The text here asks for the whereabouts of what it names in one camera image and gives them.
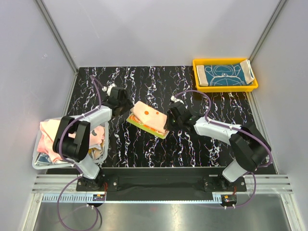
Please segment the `orange white patterned towel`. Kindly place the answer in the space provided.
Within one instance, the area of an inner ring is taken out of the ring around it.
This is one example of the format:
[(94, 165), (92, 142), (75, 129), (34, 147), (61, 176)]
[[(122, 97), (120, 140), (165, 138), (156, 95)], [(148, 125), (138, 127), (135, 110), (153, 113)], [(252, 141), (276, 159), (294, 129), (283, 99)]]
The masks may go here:
[(167, 115), (138, 101), (130, 110), (127, 122), (156, 137), (165, 139), (169, 131), (164, 128)]

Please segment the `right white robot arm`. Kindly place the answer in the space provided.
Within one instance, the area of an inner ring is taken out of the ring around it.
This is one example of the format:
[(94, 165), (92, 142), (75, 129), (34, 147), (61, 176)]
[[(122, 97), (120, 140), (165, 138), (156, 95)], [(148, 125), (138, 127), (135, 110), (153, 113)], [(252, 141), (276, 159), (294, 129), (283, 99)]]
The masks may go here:
[(211, 137), (231, 146), (234, 160), (222, 171), (219, 187), (229, 191), (236, 180), (258, 167), (272, 162), (271, 147), (254, 123), (233, 125), (215, 121), (205, 116), (193, 115), (181, 102), (172, 103), (167, 112), (165, 128), (169, 131), (183, 129), (199, 136)]

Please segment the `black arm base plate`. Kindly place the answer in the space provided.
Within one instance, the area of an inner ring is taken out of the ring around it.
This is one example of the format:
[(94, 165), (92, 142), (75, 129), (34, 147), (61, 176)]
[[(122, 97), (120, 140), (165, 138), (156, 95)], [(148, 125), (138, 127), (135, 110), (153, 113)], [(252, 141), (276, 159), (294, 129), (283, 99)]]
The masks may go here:
[(106, 189), (119, 192), (126, 189), (194, 189), (204, 192), (245, 192), (243, 177), (229, 182), (222, 176), (222, 167), (173, 168), (104, 168), (97, 179), (81, 178), (77, 191), (93, 192)]

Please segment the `teal beige Doraemon towel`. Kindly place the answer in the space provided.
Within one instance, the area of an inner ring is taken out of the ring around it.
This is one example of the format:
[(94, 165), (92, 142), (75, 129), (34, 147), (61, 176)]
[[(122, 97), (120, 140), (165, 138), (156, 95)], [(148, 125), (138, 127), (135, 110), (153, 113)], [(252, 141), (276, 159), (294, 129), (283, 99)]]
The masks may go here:
[(249, 86), (255, 80), (247, 59), (236, 64), (197, 65), (196, 71), (201, 87)]

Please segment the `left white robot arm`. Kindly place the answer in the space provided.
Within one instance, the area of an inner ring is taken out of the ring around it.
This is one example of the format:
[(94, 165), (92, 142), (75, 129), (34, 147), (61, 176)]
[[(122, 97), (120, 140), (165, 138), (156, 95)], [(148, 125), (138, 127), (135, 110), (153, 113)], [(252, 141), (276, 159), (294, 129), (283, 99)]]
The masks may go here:
[(133, 107), (133, 103), (124, 88), (110, 86), (107, 97), (102, 105), (79, 116), (64, 116), (55, 135), (52, 149), (64, 161), (71, 163), (87, 178), (87, 185), (97, 191), (103, 187), (104, 179), (99, 176), (99, 167), (88, 154), (90, 134), (99, 125), (108, 124), (116, 117), (121, 116)]

